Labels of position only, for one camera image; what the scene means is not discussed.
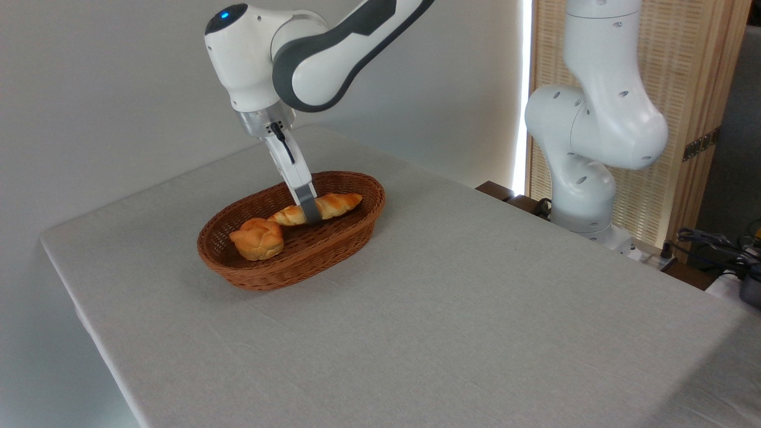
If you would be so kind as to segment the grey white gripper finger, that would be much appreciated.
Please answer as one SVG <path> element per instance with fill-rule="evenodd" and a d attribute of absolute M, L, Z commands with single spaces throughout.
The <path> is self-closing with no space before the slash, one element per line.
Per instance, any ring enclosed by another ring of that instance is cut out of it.
<path fill-rule="evenodd" d="M 288 189 L 293 196 L 294 202 L 301 207 L 307 224 L 318 225 L 323 222 L 322 215 L 316 204 L 317 193 L 313 186 L 312 174 L 306 174 L 306 181 L 296 186 L 288 183 Z"/>

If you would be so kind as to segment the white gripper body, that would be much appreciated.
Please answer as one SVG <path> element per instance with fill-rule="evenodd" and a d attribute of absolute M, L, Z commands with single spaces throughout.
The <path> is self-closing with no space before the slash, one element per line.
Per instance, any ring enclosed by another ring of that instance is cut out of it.
<path fill-rule="evenodd" d="M 290 132 L 281 132 L 282 139 L 277 133 L 269 133 L 265 138 L 270 155 L 275 166 L 285 180 L 305 180 L 310 173 L 307 164 Z"/>

